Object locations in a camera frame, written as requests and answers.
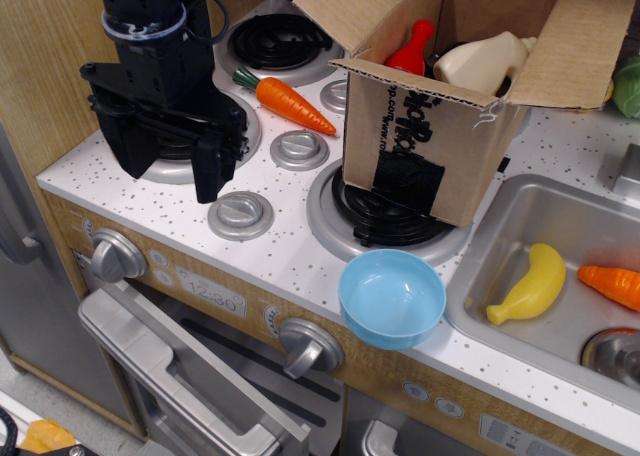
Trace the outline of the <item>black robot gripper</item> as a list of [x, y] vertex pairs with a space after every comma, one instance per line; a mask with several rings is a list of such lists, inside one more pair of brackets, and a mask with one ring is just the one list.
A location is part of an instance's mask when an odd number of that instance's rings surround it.
[[121, 168], [140, 178], [159, 140], [176, 138], [190, 146], [197, 201], [214, 202], [242, 158], [247, 117], [214, 85], [211, 50], [191, 40], [116, 48], [119, 62], [87, 63], [80, 74]]

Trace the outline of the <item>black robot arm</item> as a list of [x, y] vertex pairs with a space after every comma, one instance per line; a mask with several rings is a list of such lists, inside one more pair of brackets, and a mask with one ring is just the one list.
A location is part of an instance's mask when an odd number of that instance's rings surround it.
[[188, 161], [201, 203], [216, 200], [247, 143], [246, 111], [213, 82], [208, 0], [102, 0], [116, 63], [80, 74], [122, 169], [141, 177], [157, 160]]

